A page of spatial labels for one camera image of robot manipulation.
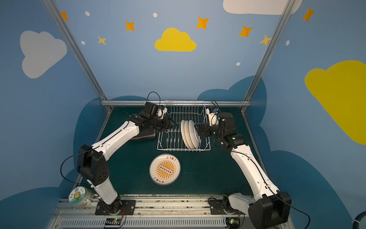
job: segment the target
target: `dark green mat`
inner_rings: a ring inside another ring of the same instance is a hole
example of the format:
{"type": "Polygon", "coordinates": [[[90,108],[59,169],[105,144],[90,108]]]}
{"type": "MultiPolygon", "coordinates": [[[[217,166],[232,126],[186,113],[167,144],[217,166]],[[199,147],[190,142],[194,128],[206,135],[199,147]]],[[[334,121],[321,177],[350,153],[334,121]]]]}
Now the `dark green mat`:
{"type": "MultiPolygon", "coordinates": [[[[127,119],[122,111],[134,114],[141,109],[142,107],[115,107],[103,131],[102,139],[127,119]]],[[[237,132],[246,138],[255,153],[239,108],[230,107],[221,110],[233,114],[237,132]]],[[[238,164],[224,148],[213,144],[213,137],[210,141],[211,150],[202,152],[157,150],[157,137],[128,141],[108,160],[113,187],[119,194],[221,195],[239,191],[244,195],[251,195],[252,191],[238,164]],[[163,186],[151,180],[149,166],[156,156],[165,153],[176,156],[182,169],[174,183],[163,186]]]]}

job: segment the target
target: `white wire dish rack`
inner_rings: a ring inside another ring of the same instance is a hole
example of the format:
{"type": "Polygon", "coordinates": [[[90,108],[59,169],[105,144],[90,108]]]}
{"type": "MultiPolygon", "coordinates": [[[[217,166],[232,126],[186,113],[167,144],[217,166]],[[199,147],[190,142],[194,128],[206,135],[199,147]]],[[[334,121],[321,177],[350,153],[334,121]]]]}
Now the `white wire dish rack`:
{"type": "Polygon", "coordinates": [[[211,150],[210,138],[200,137],[199,147],[189,149],[183,142],[180,122],[182,120],[192,120],[194,124],[208,122],[206,106],[202,106],[203,101],[172,101],[165,100],[163,104],[168,109],[167,114],[177,123],[174,128],[159,132],[158,150],[165,151],[207,151],[211,150]]]}

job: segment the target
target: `yellow star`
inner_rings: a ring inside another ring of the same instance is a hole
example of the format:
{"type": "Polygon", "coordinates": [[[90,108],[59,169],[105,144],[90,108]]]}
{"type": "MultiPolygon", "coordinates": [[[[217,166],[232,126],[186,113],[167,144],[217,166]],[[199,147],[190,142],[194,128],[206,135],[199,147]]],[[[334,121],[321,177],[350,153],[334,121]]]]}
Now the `yellow star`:
{"type": "Polygon", "coordinates": [[[127,28],[126,28],[126,31],[127,30],[132,30],[132,31],[135,31],[135,29],[134,29],[134,22],[132,22],[132,23],[128,23],[128,22],[126,22],[126,21],[124,21],[125,23],[126,23],[126,25],[127,25],[127,28]]]}
{"type": "Polygon", "coordinates": [[[210,20],[210,19],[209,18],[202,19],[202,18],[198,17],[198,25],[197,25],[196,29],[198,29],[198,28],[206,29],[206,24],[207,24],[208,20],[210,20]]]}
{"type": "Polygon", "coordinates": [[[61,15],[62,15],[62,17],[63,17],[65,20],[69,21],[69,20],[68,20],[68,18],[66,17],[66,11],[65,11],[65,12],[61,12],[61,15]]]}
{"type": "Polygon", "coordinates": [[[249,36],[249,32],[251,31],[252,28],[247,28],[245,26],[243,26],[243,31],[242,33],[239,35],[239,37],[242,37],[242,36],[246,36],[248,37],[249,36]]]}
{"type": "Polygon", "coordinates": [[[104,41],[105,41],[105,39],[106,39],[106,38],[102,39],[102,38],[100,38],[99,36],[98,36],[98,38],[99,38],[98,43],[103,43],[104,45],[106,45],[106,44],[104,43],[104,41]]]}
{"type": "Polygon", "coordinates": [[[313,15],[313,13],[315,13],[315,11],[312,11],[309,7],[309,9],[307,10],[307,13],[305,14],[305,16],[302,19],[306,19],[306,22],[308,22],[310,17],[313,15]]]}
{"type": "Polygon", "coordinates": [[[264,35],[264,40],[259,42],[259,43],[264,43],[267,46],[268,41],[271,40],[271,39],[272,39],[271,37],[267,38],[267,35],[264,35]]]}

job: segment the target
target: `white plate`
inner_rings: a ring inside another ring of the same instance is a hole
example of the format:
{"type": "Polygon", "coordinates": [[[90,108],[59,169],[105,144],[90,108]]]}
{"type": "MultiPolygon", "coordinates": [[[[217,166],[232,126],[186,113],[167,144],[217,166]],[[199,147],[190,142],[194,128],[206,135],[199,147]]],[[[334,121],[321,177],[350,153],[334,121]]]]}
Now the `white plate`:
{"type": "Polygon", "coordinates": [[[150,177],[157,184],[171,184],[178,179],[179,174],[179,160],[171,154],[161,154],[150,164],[150,177]]]}
{"type": "Polygon", "coordinates": [[[187,143],[190,149],[194,149],[194,145],[191,139],[191,134],[189,133],[189,121],[186,120],[184,123],[184,133],[186,134],[187,143]]]}
{"type": "Polygon", "coordinates": [[[190,149],[189,148],[189,145],[188,145],[188,142],[187,142],[187,139],[186,139],[186,134],[185,134],[185,131],[184,131],[184,123],[185,123],[186,121],[185,120],[182,120],[181,122],[180,122],[180,131],[182,132],[182,138],[183,138],[183,142],[184,142],[184,144],[186,145],[186,147],[188,148],[188,149],[190,149]]]}
{"type": "Polygon", "coordinates": [[[189,134],[191,136],[192,143],[194,145],[195,149],[199,148],[199,135],[194,128],[194,122],[192,120],[189,120],[189,134]]]}

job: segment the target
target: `white cloud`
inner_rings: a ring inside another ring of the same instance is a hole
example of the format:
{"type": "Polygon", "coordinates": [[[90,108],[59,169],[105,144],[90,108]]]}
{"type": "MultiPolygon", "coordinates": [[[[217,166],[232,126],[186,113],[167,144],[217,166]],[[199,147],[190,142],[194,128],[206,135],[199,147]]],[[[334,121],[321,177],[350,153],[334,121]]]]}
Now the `white cloud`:
{"type": "Polygon", "coordinates": [[[20,48],[25,55],[23,71],[32,79],[40,77],[67,52],[65,42],[47,32],[24,31],[20,36],[20,48]]]}
{"type": "MultiPolygon", "coordinates": [[[[295,0],[292,14],[300,7],[302,0],[295,0]]],[[[224,0],[224,9],[232,14],[281,15],[287,0],[224,0]]]]}

